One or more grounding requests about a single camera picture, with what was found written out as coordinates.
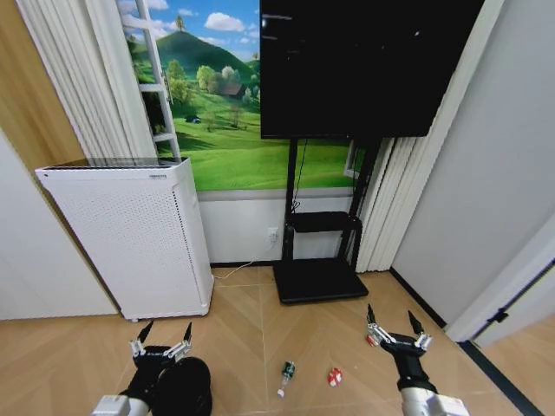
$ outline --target baseboard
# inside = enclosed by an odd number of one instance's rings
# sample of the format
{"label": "baseboard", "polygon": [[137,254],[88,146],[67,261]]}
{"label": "baseboard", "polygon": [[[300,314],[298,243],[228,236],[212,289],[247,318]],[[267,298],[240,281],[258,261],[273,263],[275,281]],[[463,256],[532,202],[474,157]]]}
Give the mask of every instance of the baseboard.
{"label": "baseboard", "polygon": [[[245,267],[273,266],[279,260],[265,260],[262,262],[252,262]],[[227,262],[227,263],[210,263],[210,267],[241,267],[249,262]]]}
{"label": "baseboard", "polygon": [[459,346],[522,414],[543,414],[471,341],[459,342]]}
{"label": "baseboard", "polygon": [[445,328],[445,326],[447,325],[447,322],[445,322],[443,320],[443,318],[441,318],[441,316],[435,312],[434,308],[432,308],[419,294],[418,292],[416,292],[416,290],[413,289],[413,287],[408,284],[408,282],[402,278],[402,276],[399,274],[399,272],[397,270],[395,270],[393,267],[389,269],[389,272],[393,275],[393,277],[395,278],[395,280],[397,282],[399,282],[401,284],[401,286],[416,300],[416,302],[422,306],[422,309],[424,309],[428,315],[430,315],[430,318],[432,318],[434,320],[435,323],[438,324],[438,326],[440,328]]}

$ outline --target white wall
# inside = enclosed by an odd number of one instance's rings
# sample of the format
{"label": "white wall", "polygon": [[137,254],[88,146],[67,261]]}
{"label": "white wall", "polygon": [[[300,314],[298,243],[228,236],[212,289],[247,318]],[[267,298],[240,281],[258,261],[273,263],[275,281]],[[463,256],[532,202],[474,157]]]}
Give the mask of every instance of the white wall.
{"label": "white wall", "polygon": [[506,2],[393,267],[452,322],[555,211],[555,2]]}
{"label": "white wall", "polygon": [[115,313],[2,130],[0,201],[0,319]]}
{"label": "white wall", "polygon": [[[309,193],[301,192],[299,196]],[[202,224],[212,263],[250,262],[256,256],[259,256],[256,258],[258,261],[281,258],[284,192],[264,193],[267,196],[262,198],[257,192],[244,192],[243,197],[236,193],[233,198],[243,198],[240,200],[229,200],[224,193],[216,192],[199,195]],[[334,198],[309,196],[299,200],[299,211],[347,211],[350,204],[350,197],[346,197],[345,192],[337,192]],[[279,227],[277,242],[272,247],[267,237],[269,227]],[[294,256],[333,257],[338,248],[339,236],[339,232],[297,234]]]}

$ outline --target white air purifier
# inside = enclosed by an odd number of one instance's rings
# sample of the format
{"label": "white air purifier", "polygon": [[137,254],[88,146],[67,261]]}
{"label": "white air purifier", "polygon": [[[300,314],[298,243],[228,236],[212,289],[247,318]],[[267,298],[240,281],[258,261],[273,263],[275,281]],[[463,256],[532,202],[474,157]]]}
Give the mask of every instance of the white air purifier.
{"label": "white air purifier", "polygon": [[36,175],[125,318],[208,312],[214,281],[189,159],[86,159]]}

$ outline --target tv stand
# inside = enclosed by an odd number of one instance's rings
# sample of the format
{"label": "tv stand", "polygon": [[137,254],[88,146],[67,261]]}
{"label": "tv stand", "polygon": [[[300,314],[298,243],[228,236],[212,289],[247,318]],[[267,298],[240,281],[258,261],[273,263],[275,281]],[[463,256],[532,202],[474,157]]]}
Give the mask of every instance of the tv stand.
{"label": "tv stand", "polygon": [[[285,194],[284,239],[282,258],[274,266],[277,292],[284,304],[321,302],[366,296],[369,292],[356,275],[356,259],[362,239],[362,223],[358,210],[368,188],[372,167],[381,141],[373,140],[366,146],[361,171],[349,212],[294,212],[293,192],[297,167],[298,139],[289,144],[287,192]],[[293,243],[296,232],[341,231],[341,244],[337,257],[294,259]],[[354,235],[350,262],[347,247]]]}

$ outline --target door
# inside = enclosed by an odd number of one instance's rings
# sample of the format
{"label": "door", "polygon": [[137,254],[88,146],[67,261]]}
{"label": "door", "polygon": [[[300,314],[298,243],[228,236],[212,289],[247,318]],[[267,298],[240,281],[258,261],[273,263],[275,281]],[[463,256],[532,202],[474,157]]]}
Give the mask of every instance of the door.
{"label": "door", "polygon": [[555,313],[555,261],[550,262],[542,273],[531,280],[501,309],[501,322],[487,324],[479,331],[474,341],[480,347],[505,338],[520,329],[541,321]]}
{"label": "door", "polygon": [[0,319],[115,308],[0,130]]}

